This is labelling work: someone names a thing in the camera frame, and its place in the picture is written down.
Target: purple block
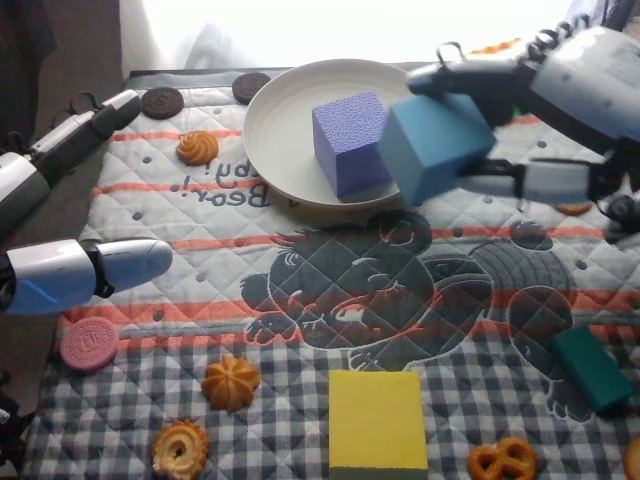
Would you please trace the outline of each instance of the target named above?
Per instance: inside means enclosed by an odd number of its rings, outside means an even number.
[[[386,116],[375,92],[313,109],[316,158],[338,197],[391,182],[376,148]]]

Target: white plate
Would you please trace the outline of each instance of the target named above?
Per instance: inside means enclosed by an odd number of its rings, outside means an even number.
[[[316,207],[371,207],[394,198],[395,184],[338,199],[313,151],[311,110],[370,90],[387,108],[410,95],[402,70],[368,60],[325,60],[274,78],[244,121],[244,147],[258,174],[286,197]]]

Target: yellow cube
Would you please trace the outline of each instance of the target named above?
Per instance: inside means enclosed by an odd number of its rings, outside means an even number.
[[[329,372],[329,467],[332,479],[426,478],[417,373]]]

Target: pink round cookie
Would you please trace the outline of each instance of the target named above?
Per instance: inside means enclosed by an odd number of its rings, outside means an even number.
[[[118,329],[106,318],[83,318],[67,329],[60,356],[68,367],[92,372],[109,363],[118,350]]]

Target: checkered fabric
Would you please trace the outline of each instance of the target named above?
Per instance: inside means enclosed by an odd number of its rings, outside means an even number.
[[[83,234],[161,238],[173,265],[62,317],[59,335],[108,318],[119,350],[91,375],[52,356],[25,478],[152,478],[153,439],[175,420],[210,438],[201,478],[327,478],[332,369],[420,374],[431,480],[469,478],[470,450],[509,435],[533,446],[540,479],[624,478],[638,401],[597,417],[547,348],[588,324],[640,384],[640,256],[602,239],[595,209],[520,212],[512,199],[454,191],[412,212],[325,218],[249,168],[245,108],[229,87],[181,92],[176,117],[140,116],[114,136]],[[208,168],[175,156],[195,129],[220,141]],[[500,132],[494,155],[593,158],[532,119]],[[211,410],[200,388],[223,355],[262,376],[234,414]]]

